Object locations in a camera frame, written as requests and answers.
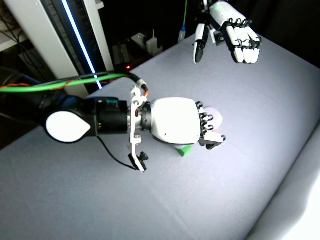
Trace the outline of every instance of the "gray table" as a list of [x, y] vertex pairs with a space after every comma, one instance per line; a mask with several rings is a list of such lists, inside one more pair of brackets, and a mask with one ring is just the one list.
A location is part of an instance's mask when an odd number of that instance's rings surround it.
[[[96, 138], [61, 144], [41, 128], [0, 153], [1, 240], [236, 240], [246, 237], [320, 119], [320, 69], [264, 39], [256, 64], [235, 64], [193, 37], [134, 70], [149, 100], [186, 97], [217, 108], [227, 141], [181, 157], [142, 135], [142, 174]], [[95, 96], [129, 100], [128, 79]], [[129, 162], [128, 136], [102, 137]]]

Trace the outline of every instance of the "green cable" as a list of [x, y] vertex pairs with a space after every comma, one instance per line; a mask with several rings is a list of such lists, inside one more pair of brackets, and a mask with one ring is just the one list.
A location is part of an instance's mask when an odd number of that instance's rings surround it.
[[188, 0], [185, 0], [183, 25], [186, 25]]
[[111, 74], [111, 75], [106, 75], [106, 76], [100, 76], [98, 78], [89, 78], [89, 79], [82, 79], [82, 80], [74, 80], [70, 81], [66, 80], [65, 82], [60, 82], [60, 83], [54, 83], [50, 85], [43, 85], [43, 86], [9, 86], [9, 87], [4, 87], [0, 88], [0, 93], [33, 93], [33, 92], [43, 92], [43, 91], [48, 91], [51, 89], [58, 89], [58, 88], [63, 88], [66, 86], [66, 83], [68, 87], [70, 86], [75, 86], [75, 85], [80, 85], [80, 84], [90, 84], [90, 83], [95, 83], [96, 81], [105, 81], [109, 79], [115, 79], [115, 78], [122, 78], [125, 77], [126, 74], [123, 73], [117, 73], [117, 74]]

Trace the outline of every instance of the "green object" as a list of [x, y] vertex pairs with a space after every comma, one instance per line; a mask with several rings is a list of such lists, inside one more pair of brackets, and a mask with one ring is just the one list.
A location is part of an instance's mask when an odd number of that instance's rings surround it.
[[188, 0], [185, 0], [183, 25], [186, 25]]
[[178, 153], [180, 153], [180, 155], [182, 157], [184, 157], [185, 155], [189, 154], [192, 150], [192, 145], [188, 145], [188, 146], [185, 146], [184, 148], [181, 148], [181, 149], [177, 149], [176, 150], [178, 151]]
[[125, 74], [123, 73], [117, 73], [117, 74], [110, 74], [110, 75], [105, 75], [105, 76], [100, 76], [98, 78], [88, 78], [88, 79], [82, 79], [82, 80], [74, 80], [74, 81], [69, 81], [66, 80], [65, 82], [60, 82], [60, 83], [53, 83], [49, 85], [42, 85], [42, 86], [8, 86], [4, 88], [0, 88], [0, 93], [32, 93], [32, 92], [43, 92], [43, 91], [48, 91], [51, 89], [58, 89], [58, 88], [63, 88], [66, 86], [75, 86], [75, 85], [80, 85], [80, 84], [90, 84], [90, 83], [95, 83], [96, 81], [105, 81], [105, 80], [110, 80], [110, 79], [115, 79], [115, 78], [122, 78], [126, 77]]

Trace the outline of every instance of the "white shelf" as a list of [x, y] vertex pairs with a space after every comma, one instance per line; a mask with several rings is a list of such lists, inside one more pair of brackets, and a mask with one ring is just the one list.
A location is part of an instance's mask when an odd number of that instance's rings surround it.
[[103, 1], [100, 1], [100, 0], [95, 0], [95, 6], [96, 6], [96, 9], [103, 9], [105, 7], [105, 4]]
[[[17, 37], [20, 31], [21, 29], [13, 30], [13, 34]], [[10, 32], [6, 32], [6, 34], [15, 39]], [[19, 37], [21, 43], [27, 39], [28, 37], [24, 33], [22, 33]], [[13, 41], [12, 39], [8, 38], [6, 35], [0, 32], [0, 52], [9, 49], [15, 45], [17, 45], [16, 41]]]

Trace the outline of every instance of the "gray sofa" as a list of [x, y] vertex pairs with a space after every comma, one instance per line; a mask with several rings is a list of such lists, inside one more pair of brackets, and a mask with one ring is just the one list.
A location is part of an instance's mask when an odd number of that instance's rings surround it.
[[[181, 157], [146, 132], [142, 174], [96, 138], [62, 144], [37, 128], [0, 152], [1, 240], [269, 240], [290, 231], [320, 168], [320, 69], [267, 39], [256, 64], [235, 64], [226, 46], [208, 44], [195, 65], [193, 40], [133, 72], [150, 101], [217, 108], [226, 142]], [[120, 79], [94, 96], [129, 100], [132, 86]], [[127, 135], [102, 139], [129, 161]]]

